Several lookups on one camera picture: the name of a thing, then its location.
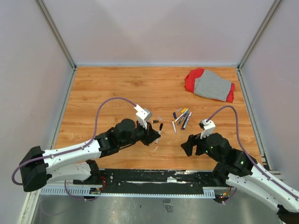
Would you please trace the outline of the white whiteboard marker pen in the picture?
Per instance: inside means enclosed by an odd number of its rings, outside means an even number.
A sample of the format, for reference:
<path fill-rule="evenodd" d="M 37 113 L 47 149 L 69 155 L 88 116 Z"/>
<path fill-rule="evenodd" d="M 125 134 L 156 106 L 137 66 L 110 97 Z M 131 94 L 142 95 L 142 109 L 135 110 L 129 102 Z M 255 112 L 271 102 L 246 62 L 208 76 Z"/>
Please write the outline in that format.
<path fill-rule="evenodd" d="M 174 133 L 177 134 L 176 126 L 174 120 L 171 121 Z"/>

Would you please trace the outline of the white marker black cap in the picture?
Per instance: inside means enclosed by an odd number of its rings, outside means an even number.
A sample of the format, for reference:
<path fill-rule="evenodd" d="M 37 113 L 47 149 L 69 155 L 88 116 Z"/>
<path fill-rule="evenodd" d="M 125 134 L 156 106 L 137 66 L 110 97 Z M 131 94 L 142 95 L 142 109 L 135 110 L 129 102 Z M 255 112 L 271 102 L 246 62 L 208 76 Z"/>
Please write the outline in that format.
<path fill-rule="evenodd" d="M 159 126 L 158 134 L 159 134 L 160 136 L 156 139 L 156 141 L 155 141 L 156 144 L 158 144 L 159 138 L 161 137 L 161 132 L 162 132 L 163 125 L 164 125 L 164 124 L 161 123 L 160 126 Z"/>

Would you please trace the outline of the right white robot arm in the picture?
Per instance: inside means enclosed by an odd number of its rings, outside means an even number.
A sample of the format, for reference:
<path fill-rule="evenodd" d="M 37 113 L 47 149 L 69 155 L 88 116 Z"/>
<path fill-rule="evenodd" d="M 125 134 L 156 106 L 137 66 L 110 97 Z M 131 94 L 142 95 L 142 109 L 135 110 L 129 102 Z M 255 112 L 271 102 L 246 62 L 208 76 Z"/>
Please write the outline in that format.
<path fill-rule="evenodd" d="M 285 224 L 299 222 L 299 192 L 289 187 L 253 157 L 232 148 L 229 141 L 219 133 L 205 138 L 190 135 L 181 144 L 187 156 L 206 154 L 217 162 L 212 171 L 212 182 L 221 187 L 228 185 L 243 191 L 271 207 Z"/>

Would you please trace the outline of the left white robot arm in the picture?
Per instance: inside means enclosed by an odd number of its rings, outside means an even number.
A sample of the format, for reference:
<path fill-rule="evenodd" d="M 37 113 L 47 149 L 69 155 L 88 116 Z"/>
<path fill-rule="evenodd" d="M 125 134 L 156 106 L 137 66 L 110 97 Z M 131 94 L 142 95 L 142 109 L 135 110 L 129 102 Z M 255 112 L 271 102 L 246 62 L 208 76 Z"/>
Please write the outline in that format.
<path fill-rule="evenodd" d="M 33 147 L 20 162 L 23 190 L 32 192 L 60 181 L 101 184 L 104 177 L 96 159 L 115 154 L 139 141 L 148 146 L 160 136 L 150 123 L 143 127 L 131 119 L 124 119 L 90 142 L 54 150 Z"/>

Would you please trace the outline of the white marker yellow end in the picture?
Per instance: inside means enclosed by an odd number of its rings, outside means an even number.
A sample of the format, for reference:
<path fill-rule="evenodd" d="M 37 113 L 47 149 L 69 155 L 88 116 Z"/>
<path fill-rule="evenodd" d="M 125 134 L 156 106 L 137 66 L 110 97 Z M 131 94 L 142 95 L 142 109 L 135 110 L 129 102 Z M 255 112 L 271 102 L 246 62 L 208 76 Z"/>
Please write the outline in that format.
<path fill-rule="evenodd" d="M 183 113 L 179 116 L 179 117 L 177 117 L 176 119 L 175 119 L 175 123 L 177 122 L 177 121 L 179 121 L 187 112 L 188 112 L 188 110 L 189 110 L 189 108 L 186 108 L 184 111 L 183 111 Z"/>

